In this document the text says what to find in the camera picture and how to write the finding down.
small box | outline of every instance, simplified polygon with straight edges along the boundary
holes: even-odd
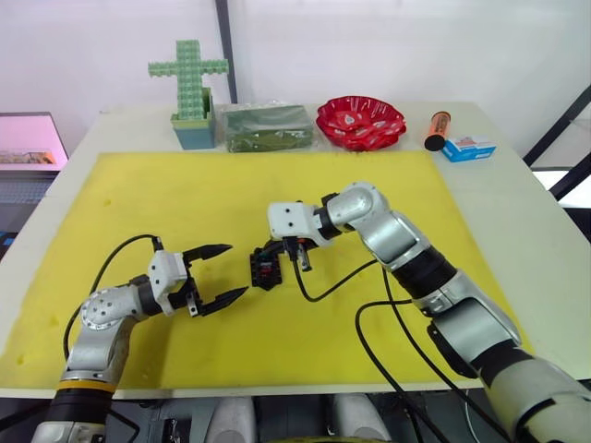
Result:
[[[497,147],[486,136],[465,136],[449,138],[443,147],[443,154],[450,162],[486,159]]]

